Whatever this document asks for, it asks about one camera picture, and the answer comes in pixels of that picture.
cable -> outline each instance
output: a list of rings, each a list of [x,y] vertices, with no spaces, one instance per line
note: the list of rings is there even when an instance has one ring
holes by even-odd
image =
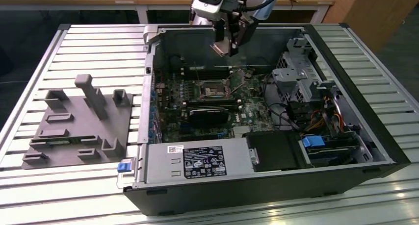
[[[13,84],[13,83],[28,83],[29,81],[5,81],[5,82],[0,82],[0,84]]]
[[[296,0],[289,0],[289,2],[291,2],[291,10],[289,10],[289,14],[288,14],[288,20],[291,20],[291,12],[292,12],[292,8],[293,8],[292,2],[296,2]]]
[[[264,3],[261,3],[260,5],[252,6],[252,7],[243,7],[241,11],[243,12],[249,12],[249,11],[255,11],[259,10],[261,8],[264,8],[265,6],[268,6],[271,3],[273,2],[273,0],[267,0]]]
[[[268,108],[268,110],[271,111],[271,113],[273,114],[273,115],[276,115],[277,117],[279,117],[279,121],[280,120],[284,120],[288,124],[289,124],[289,126],[292,127],[292,129],[295,130],[295,131],[301,131],[301,129],[300,129],[300,127],[289,120],[289,119],[287,119],[284,116],[281,116],[281,114],[279,114],[276,111],[273,111],[272,109],[271,109],[271,106],[273,105],[273,104],[279,104],[279,103],[272,103],[271,105],[268,105],[268,103],[267,103],[267,99],[265,99],[265,93],[267,93],[267,87],[268,87],[268,80],[269,80],[269,77],[272,76],[272,73],[268,73],[265,76],[264,76],[264,82],[263,82],[263,101],[264,101],[264,104],[265,104],[265,106],[267,106],[267,108]]]

blue latch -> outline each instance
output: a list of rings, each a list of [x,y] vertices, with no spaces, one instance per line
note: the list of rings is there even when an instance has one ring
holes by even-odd
[[[307,148],[323,147],[325,146],[321,136],[307,136],[303,138],[303,145]]]
[[[131,162],[128,163],[119,163],[117,164],[117,172],[119,173],[125,173],[125,172],[131,172]]]

metal slat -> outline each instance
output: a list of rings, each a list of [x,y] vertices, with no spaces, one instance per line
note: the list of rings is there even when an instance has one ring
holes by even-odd
[[[5,208],[0,210],[0,217],[5,224],[23,224],[136,211],[139,209],[128,198],[117,195]]]
[[[100,91],[104,95],[111,95],[115,89],[124,89],[128,94],[140,95],[143,93],[143,86],[116,86],[116,87],[100,87]],[[83,96],[83,90],[77,88],[63,89],[67,96]],[[45,98],[48,90],[37,90],[35,93],[35,99],[41,100]]]
[[[351,39],[351,37],[347,36],[336,36],[336,37],[321,37],[324,42],[353,42],[353,40]]]
[[[341,54],[364,54],[363,51],[359,48],[344,48],[344,49],[331,49],[333,55],[341,55]]]
[[[143,77],[121,77],[121,78],[96,78],[92,80],[95,87],[121,86],[121,85],[141,85]],[[65,89],[75,88],[73,79],[43,80],[40,89]]]
[[[33,203],[37,201],[43,202],[48,200],[121,194],[120,189],[115,185],[115,181],[115,178],[107,178],[1,189],[0,197],[3,200],[0,200],[0,206],[15,203]]]
[[[24,186],[45,182],[64,182],[80,179],[116,177],[117,174],[116,167],[117,165],[115,165],[115,168],[111,170],[79,171],[69,173],[57,173],[53,175],[36,175],[27,177],[5,178],[0,179],[0,187]]]
[[[107,60],[131,60],[145,59],[143,52],[125,53],[85,53],[85,54],[59,54],[53,57],[53,62],[77,62],[77,61],[107,61]]]
[[[143,24],[88,24],[88,25],[71,25],[71,28],[75,27],[95,27],[95,28],[100,28],[100,27],[144,27],[145,25]]]
[[[356,69],[345,70],[349,77],[371,77],[371,76],[383,76],[377,69]],[[327,70],[323,70],[324,76],[331,77],[331,74]]]
[[[373,109],[373,111],[377,115],[380,115],[380,114],[391,114],[391,113],[414,112],[414,108],[411,106],[402,106],[402,107]]]
[[[404,97],[400,94],[371,94],[364,95],[364,98],[369,104],[404,102]]]
[[[357,87],[361,94],[396,93],[397,90],[392,85],[368,85]]]
[[[419,142],[412,143],[399,143],[402,149],[419,148]]]
[[[39,176],[39,175],[59,175],[64,173],[76,173],[83,171],[100,171],[109,170],[117,168],[117,162],[115,163],[103,163],[103,164],[92,164],[92,165],[76,165],[67,167],[53,167],[53,168],[43,168],[33,170],[12,170],[12,171],[0,171],[0,179],[4,178],[20,178],[27,176]]]
[[[140,105],[141,104],[141,96],[135,96],[132,100],[132,105]],[[28,111],[44,111],[47,110],[48,105],[44,101],[32,101],[29,103]]]
[[[385,115],[379,115],[379,118],[384,125],[419,122],[419,115],[416,113],[385,114]]]
[[[315,25],[316,31],[341,31],[341,27],[339,25]]]
[[[143,39],[113,39],[113,40],[64,40],[63,47],[83,46],[115,46],[115,45],[144,45]]]
[[[340,31],[319,31],[319,35],[321,37],[332,37],[332,36],[343,36],[343,37],[349,37],[348,34],[340,30]]]
[[[55,62],[49,66],[49,71],[53,71],[53,70],[129,68],[129,67],[144,67],[144,60]]]
[[[76,78],[79,74],[89,74],[97,77],[140,76],[144,75],[144,68],[120,68],[120,69],[95,69],[95,70],[71,70],[47,72],[44,79]]]
[[[395,141],[400,143],[415,143],[419,142],[419,135],[415,136],[403,136],[403,137],[395,137]]]
[[[64,40],[143,39],[143,33],[68,34]]]
[[[403,135],[416,135],[419,134],[419,124],[402,124],[402,125],[387,125],[385,126],[389,134],[393,137]]]
[[[328,42],[325,44],[331,49],[357,48],[357,45],[353,42]]]
[[[88,46],[88,47],[61,47],[57,54],[71,53],[103,53],[103,52],[141,52],[143,45],[125,45],[125,46]]]
[[[369,58],[365,55],[335,55],[339,62],[368,62]]]
[[[137,33],[143,32],[144,27],[93,27],[93,28],[69,28],[68,34],[73,33]]]

floor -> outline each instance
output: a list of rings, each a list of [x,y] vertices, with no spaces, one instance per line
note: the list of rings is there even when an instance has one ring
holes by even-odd
[[[187,19],[187,14],[172,14]],[[161,13],[152,12],[155,21]],[[37,11],[0,13],[0,50],[8,55],[15,68],[0,75],[0,127],[8,118],[15,103],[31,79],[59,24],[128,24],[137,23],[133,11],[56,11],[49,16]],[[387,46],[377,54],[379,59],[393,73],[414,97],[419,99],[419,7],[414,9]],[[5,62],[0,56],[0,74]]]

warning label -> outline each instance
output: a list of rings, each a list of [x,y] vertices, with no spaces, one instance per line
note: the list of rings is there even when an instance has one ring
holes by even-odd
[[[227,175],[223,146],[183,149],[187,179]]]

